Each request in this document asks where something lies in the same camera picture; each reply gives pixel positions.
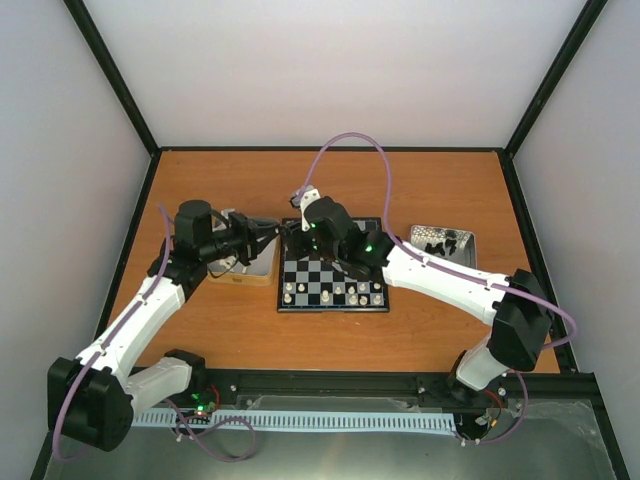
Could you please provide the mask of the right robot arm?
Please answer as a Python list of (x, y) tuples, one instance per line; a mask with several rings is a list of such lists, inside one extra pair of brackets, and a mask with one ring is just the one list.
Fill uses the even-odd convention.
[(365, 231), (343, 205), (315, 189), (294, 194), (290, 203), (300, 218), (283, 226), (282, 239), (296, 257), (318, 255), (352, 279), (421, 293), (489, 326), (489, 334), (456, 360), (452, 390), (480, 391), (509, 370), (536, 368), (551, 327), (551, 307), (533, 273), (476, 270), (386, 231)]

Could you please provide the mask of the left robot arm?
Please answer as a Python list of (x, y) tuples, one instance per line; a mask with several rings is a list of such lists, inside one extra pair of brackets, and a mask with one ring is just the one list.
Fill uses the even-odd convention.
[(64, 458), (62, 437), (109, 452), (148, 409), (175, 395), (190, 403), (206, 395), (206, 362), (197, 354), (174, 349), (151, 367), (133, 368), (209, 275), (211, 263), (232, 257), (247, 266), (280, 230), (277, 221), (222, 214), (203, 200), (186, 201), (162, 220), (159, 255), (132, 300), (75, 358), (60, 357), (48, 370), (47, 414), (57, 460)]

